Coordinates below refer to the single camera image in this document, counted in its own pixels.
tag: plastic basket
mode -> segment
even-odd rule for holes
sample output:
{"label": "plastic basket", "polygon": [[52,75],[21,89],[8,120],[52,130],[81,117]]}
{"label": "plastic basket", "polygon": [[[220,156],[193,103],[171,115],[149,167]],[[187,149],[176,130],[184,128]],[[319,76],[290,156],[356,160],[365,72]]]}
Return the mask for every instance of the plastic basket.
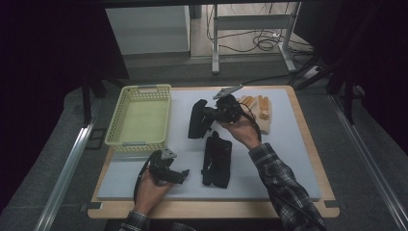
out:
{"label": "plastic basket", "polygon": [[151,152],[164,148],[170,103],[170,85],[124,87],[105,144],[119,152]]}

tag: person's left hand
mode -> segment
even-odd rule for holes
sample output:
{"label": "person's left hand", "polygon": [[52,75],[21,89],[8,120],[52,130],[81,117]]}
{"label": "person's left hand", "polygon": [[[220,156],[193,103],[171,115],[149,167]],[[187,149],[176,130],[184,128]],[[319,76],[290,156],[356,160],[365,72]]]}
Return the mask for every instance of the person's left hand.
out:
{"label": "person's left hand", "polygon": [[149,169],[147,169],[140,180],[134,210],[147,215],[150,210],[162,200],[163,196],[165,196],[167,191],[173,185],[174,183],[170,182],[167,182],[160,186],[157,185]]}

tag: table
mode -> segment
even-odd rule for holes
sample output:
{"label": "table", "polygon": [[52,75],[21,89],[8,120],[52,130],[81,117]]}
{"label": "table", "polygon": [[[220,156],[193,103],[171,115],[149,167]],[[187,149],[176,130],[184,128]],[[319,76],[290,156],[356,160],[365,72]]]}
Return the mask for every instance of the table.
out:
{"label": "table", "polygon": [[[293,88],[288,86],[273,87],[244,87],[245,89],[284,89],[291,101],[293,112],[300,129],[301,136],[315,172],[321,199],[314,202],[324,218],[335,218],[340,209],[336,206],[336,198],[330,187],[324,168],[309,132],[309,128],[300,109]],[[194,88],[195,90],[219,90],[220,88]],[[176,88],[173,90],[191,90],[191,88]],[[97,194],[106,171],[114,154],[111,148],[108,152],[104,166],[88,209],[90,218],[126,218],[133,209],[133,201],[102,201]],[[278,218],[269,201],[194,201],[194,200],[166,200],[162,201],[150,214],[151,218]]]}

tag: white metal stand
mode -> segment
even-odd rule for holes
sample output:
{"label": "white metal stand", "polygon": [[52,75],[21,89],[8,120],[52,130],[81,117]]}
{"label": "white metal stand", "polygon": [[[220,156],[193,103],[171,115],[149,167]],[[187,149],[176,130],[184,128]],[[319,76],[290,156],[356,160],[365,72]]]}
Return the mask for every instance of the white metal stand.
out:
{"label": "white metal stand", "polygon": [[299,5],[300,2],[295,3],[291,14],[229,16],[218,16],[218,7],[214,5],[213,74],[219,74],[218,31],[256,29],[286,29],[284,40],[279,42],[278,46],[289,72],[294,72],[295,68],[288,51],[288,43]]}

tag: gray floor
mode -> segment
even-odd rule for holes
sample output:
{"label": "gray floor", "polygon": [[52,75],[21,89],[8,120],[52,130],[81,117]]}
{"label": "gray floor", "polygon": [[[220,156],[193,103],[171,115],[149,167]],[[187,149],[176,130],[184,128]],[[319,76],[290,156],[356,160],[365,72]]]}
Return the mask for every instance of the gray floor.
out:
{"label": "gray floor", "polygon": [[[130,80],[126,85],[168,83],[173,87],[231,86],[247,80],[288,74],[280,56],[221,59],[219,75],[211,73],[211,60],[192,60],[183,54],[161,57],[125,57]],[[289,77],[271,78],[253,85],[286,85]],[[337,218],[325,220],[328,230],[401,230],[387,204],[373,183],[362,158],[342,126],[324,86],[327,79],[314,83],[296,96],[318,149],[333,192],[340,204]],[[100,99],[102,107],[94,130],[106,130],[120,88],[104,82],[107,95]],[[404,207],[408,205],[408,158],[361,106],[353,103],[355,128],[366,143],[389,185]],[[82,94],[75,90],[66,96],[64,112],[37,162],[14,195],[0,218],[0,230],[33,230],[52,192],[64,163],[83,124]],[[92,219],[87,206],[105,160],[108,146],[88,141],[62,205],[51,223],[51,230],[115,230],[120,220]],[[218,230],[214,227],[234,226],[235,230],[273,229],[275,220],[183,220],[197,230]]]}

